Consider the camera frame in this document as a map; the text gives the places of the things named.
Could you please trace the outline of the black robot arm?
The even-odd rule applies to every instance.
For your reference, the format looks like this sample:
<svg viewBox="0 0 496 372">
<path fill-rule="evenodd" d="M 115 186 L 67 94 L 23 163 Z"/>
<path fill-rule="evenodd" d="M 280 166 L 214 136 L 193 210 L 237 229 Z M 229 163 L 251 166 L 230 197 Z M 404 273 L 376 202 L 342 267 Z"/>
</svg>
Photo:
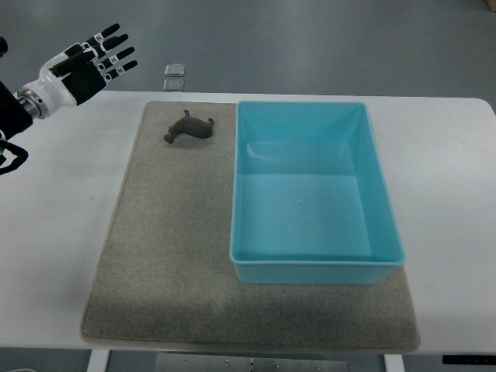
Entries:
<svg viewBox="0 0 496 372">
<path fill-rule="evenodd" d="M 16 171 L 29 153 L 10 139 L 28 129 L 34 119 L 49 115 L 46 102 L 27 85 L 16 95 L 1 82 L 1 175 Z"/>
</svg>

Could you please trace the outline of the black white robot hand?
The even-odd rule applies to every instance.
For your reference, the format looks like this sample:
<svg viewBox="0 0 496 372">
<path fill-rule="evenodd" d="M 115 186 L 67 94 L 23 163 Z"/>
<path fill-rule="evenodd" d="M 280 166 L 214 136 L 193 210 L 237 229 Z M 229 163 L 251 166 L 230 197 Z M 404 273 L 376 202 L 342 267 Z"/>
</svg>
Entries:
<svg viewBox="0 0 496 372">
<path fill-rule="evenodd" d="M 110 81 L 137 66 L 129 57 L 135 49 L 122 45 L 127 34 L 117 35 L 115 23 L 84 42 L 75 43 L 47 61 L 32 90 L 52 113 L 63 106 L 81 105 L 105 89 Z"/>
</svg>

